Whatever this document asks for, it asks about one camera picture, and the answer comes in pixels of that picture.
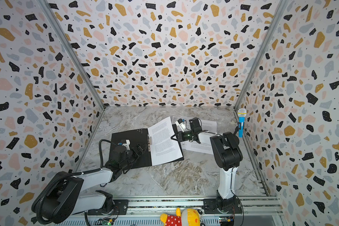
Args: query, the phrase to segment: gray marble surface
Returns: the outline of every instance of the gray marble surface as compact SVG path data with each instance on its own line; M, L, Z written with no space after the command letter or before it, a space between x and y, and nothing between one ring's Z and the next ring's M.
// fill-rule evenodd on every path
M94 136L80 170L96 169L100 165L98 142L111 139L112 133L148 128L168 116L198 117L217 122L217 133L233 132L236 127L232 107L108 107ZM257 180L243 139L240 139L243 160L235 177L236 195L262 196L265 192ZM109 144L102 143L104 163L109 157ZM219 167L213 155L183 150L183 161L158 166L131 169L100 189L126 196L191 196L216 195Z

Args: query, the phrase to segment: terrazzo patterned wall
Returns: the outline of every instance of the terrazzo patterned wall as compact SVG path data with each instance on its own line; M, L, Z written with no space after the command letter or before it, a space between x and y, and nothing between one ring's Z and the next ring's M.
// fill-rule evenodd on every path
M244 106L289 225L339 226L339 0L289 1Z
M99 111L37 2L0 1L0 225L36 222L32 202L74 169Z
M49 0L107 106L230 106L275 0Z

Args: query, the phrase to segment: black folder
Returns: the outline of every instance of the black folder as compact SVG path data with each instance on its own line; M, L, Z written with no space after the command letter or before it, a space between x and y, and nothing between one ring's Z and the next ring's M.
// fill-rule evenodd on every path
M177 126L173 124L172 127L173 127L173 131L177 133ZM145 147L145 145L148 144L148 129L134 129L134 130L112 134L111 141L117 144L121 142L121 140L130 140L131 143L129 144L129 148L137 148L137 144L144 144L141 146ZM171 162L177 162L177 161L184 160L181 143L178 142L178 145L180 146L182 158L176 159ZM109 159L112 158L111 154L113 153L112 150L114 149L114 147L115 147L114 145L111 145L110 152L109 152ZM152 166L151 153L148 151L148 148L142 154L142 156L140 156L137 159L137 161L133 164L131 168L135 169L135 168L141 168L141 167L146 167L146 166Z

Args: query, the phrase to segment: black mounting plate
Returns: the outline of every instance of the black mounting plate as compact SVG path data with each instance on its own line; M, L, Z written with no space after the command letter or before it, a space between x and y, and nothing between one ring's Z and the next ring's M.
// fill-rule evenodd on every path
M127 214L128 199L114 199L113 202L114 202L114 204L113 204L114 212L112 214L113 217L116 217L117 215L126 215ZM101 213L98 213L98 211L95 210L95 209L91 209L91 210L88 210L88 215L101 215Z
M235 198L235 203L232 206L235 209L235 214L242 214L241 204L238 198ZM227 214L232 215L233 210L231 207L230 209ZM205 214L223 214L217 209L216 199L203 199L203 210Z

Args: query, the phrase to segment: stuffed toy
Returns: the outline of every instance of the stuffed toy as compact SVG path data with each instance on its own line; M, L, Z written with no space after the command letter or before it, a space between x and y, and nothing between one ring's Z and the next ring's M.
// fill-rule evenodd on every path
M204 223L199 221L201 215L203 213L199 209L188 208L183 210L181 214L180 208L177 208L176 216L163 213L160 219L164 226L205 226Z

